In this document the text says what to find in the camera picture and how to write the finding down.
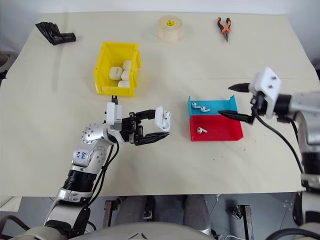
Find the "black glove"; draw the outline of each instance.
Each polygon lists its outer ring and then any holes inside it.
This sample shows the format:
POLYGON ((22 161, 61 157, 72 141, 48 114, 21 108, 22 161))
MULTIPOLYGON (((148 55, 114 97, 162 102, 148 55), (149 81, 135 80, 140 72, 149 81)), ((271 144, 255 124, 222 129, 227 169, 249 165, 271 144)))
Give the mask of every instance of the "black glove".
POLYGON ((52 22, 43 21, 37 23, 35 26, 52 45, 76 41, 76 36, 73 32, 60 33, 57 24, 53 24, 52 22))

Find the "yellow plastic bin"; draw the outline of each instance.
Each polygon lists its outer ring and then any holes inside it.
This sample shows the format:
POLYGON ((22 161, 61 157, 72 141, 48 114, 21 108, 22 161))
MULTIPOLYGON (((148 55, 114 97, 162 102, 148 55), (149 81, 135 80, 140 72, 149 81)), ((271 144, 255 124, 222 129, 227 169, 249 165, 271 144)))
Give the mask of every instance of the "yellow plastic bin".
POLYGON ((96 92, 103 95, 134 97, 140 66, 138 43, 104 41, 94 69, 96 92), (132 61, 129 74, 130 87, 118 87, 118 81, 109 79, 109 71, 111 67, 122 67, 125 60, 132 61))

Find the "orange-handled pliers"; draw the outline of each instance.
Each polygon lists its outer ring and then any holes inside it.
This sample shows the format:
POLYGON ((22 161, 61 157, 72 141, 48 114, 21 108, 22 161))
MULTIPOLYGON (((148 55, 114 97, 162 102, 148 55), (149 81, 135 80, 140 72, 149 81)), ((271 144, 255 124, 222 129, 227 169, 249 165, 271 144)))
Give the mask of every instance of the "orange-handled pliers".
POLYGON ((228 17, 226 20, 225 20, 227 26, 224 27, 221 23, 221 17, 218 17, 218 26, 221 30, 221 34, 224 36, 225 40, 228 42, 228 38, 229 38, 229 33, 231 32, 230 30, 230 26, 231 26, 231 20, 230 18, 228 17))

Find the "tape roll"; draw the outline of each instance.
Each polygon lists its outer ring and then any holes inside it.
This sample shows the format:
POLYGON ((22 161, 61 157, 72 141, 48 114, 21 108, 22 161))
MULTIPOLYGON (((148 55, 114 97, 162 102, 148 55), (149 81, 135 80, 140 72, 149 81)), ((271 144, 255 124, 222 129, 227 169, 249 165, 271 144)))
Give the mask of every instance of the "tape roll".
POLYGON ((166 43, 175 43, 182 38, 183 23, 176 16, 163 16, 158 23, 158 37, 166 43))

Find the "table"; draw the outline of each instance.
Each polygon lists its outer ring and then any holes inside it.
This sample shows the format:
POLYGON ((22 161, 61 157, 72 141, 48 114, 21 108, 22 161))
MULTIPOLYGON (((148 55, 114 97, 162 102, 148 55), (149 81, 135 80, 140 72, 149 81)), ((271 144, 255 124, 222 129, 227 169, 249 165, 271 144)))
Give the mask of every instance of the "table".
MULTIPOLYGON (((163 12, 42 14, 77 40, 52 46, 34 27, 0 88, 0 196, 55 196, 63 185, 83 128, 105 119, 110 96, 97 95, 93 69, 102 41, 139 43, 136 97, 119 97, 123 117, 162 105, 170 135, 154 144, 125 144, 110 165, 101 196, 227 194, 300 190, 289 148, 258 122, 242 123, 236 142, 191 142, 188 97, 226 100, 250 112, 251 95, 228 87, 271 67, 284 93, 319 89, 318 78, 288 18, 282 15, 170 13, 183 38, 157 38, 163 12), (229 42, 217 17, 232 21, 229 42)), ((298 151, 289 124, 268 120, 298 151)), ((152 121, 143 122, 153 132, 152 121)))

